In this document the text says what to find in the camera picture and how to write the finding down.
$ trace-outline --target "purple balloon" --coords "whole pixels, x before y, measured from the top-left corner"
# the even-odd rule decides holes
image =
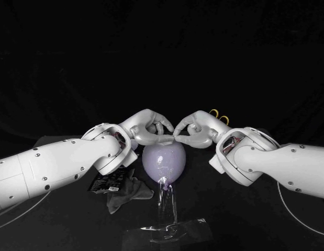
[[[154,144],[144,146],[141,162],[144,171],[151,180],[163,184],[163,189],[180,176],[185,166],[185,151],[176,141],[169,145]]]

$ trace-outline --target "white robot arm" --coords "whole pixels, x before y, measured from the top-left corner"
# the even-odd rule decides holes
[[[190,136],[180,136],[186,125]],[[203,111],[179,122],[173,135],[177,142],[196,148],[216,143],[209,164],[238,184],[248,186],[265,173],[290,191],[324,198],[324,147],[299,144],[280,147],[263,132],[254,128],[228,128]]]
[[[0,159],[0,209],[76,181],[91,166],[102,175],[120,165],[128,166],[137,158],[130,139],[143,145],[173,140],[161,135],[161,125],[173,131],[166,118],[144,109],[120,125],[96,125],[80,139],[62,140]],[[157,135],[146,128],[156,129]]]

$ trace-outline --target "gray cloth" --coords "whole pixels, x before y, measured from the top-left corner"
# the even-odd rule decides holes
[[[106,207],[109,214],[112,214],[120,206],[130,200],[147,200],[154,194],[144,183],[133,177],[133,170],[134,169],[128,171],[120,191],[106,193]]]

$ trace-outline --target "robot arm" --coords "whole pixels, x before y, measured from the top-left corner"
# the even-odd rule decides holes
[[[157,135],[146,130],[151,130],[151,124]],[[0,159],[0,209],[76,181],[91,166],[102,175],[120,165],[128,166],[137,158],[130,139],[138,144],[173,140],[161,135],[161,125],[173,130],[166,118],[146,109],[120,125],[96,125],[80,139],[54,142]]]
[[[221,174],[226,173],[238,184],[248,186],[265,173],[290,191],[324,198],[324,147],[299,144],[280,147],[252,128],[226,131],[222,122],[206,112],[198,111],[187,117],[200,117],[196,113],[203,113],[203,130],[216,131],[216,137],[215,133],[200,134],[202,129],[196,131],[202,128],[198,119],[183,119],[176,126],[174,140],[196,148],[203,148],[211,141],[216,143],[209,164]],[[179,136],[177,133],[186,125],[189,128],[196,127],[196,130],[189,132],[190,136]]]

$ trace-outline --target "black background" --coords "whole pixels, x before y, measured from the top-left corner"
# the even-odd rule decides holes
[[[0,1],[0,158],[144,108],[324,146],[324,2]]]

